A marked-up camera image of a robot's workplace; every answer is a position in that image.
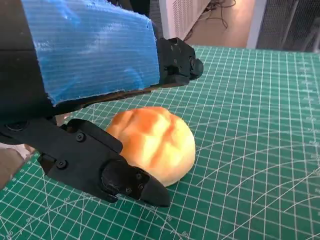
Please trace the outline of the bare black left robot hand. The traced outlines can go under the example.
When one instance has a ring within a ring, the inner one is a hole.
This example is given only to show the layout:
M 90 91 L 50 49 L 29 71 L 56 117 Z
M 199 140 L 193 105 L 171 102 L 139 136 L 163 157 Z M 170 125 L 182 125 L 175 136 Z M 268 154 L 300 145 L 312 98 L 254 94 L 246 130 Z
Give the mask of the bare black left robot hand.
M 204 71 L 183 40 L 159 38 L 151 19 L 105 0 L 0 3 L 0 141 L 40 152 L 51 179 L 115 203 L 168 207 L 165 186 L 120 155 L 122 143 L 88 120 L 56 116 L 185 86 Z

